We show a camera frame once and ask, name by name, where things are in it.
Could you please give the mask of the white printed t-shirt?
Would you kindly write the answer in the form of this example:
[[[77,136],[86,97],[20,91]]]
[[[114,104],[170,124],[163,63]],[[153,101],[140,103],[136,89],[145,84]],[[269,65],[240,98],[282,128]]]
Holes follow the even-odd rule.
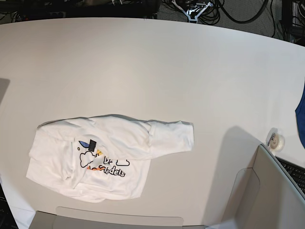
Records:
[[[91,203],[139,198],[151,160],[191,151],[193,126],[119,116],[74,118],[40,125],[26,177],[64,196]]]

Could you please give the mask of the clear tape roll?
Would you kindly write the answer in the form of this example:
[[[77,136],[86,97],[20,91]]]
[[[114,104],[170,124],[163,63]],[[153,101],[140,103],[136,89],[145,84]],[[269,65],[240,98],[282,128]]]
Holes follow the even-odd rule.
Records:
[[[265,145],[271,152],[282,151],[285,146],[285,138],[282,132],[279,129],[272,127],[267,135]]]

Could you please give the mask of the blue cloth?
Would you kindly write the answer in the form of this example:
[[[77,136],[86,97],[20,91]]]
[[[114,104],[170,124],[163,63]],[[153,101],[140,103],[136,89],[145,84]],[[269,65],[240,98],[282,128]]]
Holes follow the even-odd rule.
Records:
[[[305,87],[303,88],[301,100],[295,110],[295,116],[299,139],[303,147],[305,147]]]

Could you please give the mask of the black keyboard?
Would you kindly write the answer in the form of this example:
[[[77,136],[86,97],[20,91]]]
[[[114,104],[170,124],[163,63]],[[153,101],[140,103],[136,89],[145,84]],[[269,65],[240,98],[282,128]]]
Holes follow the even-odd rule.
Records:
[[[305,168],[278,156],[275,158],[278,170],[286,183],[295,193],[301,196],[301,199],[305,199]]]

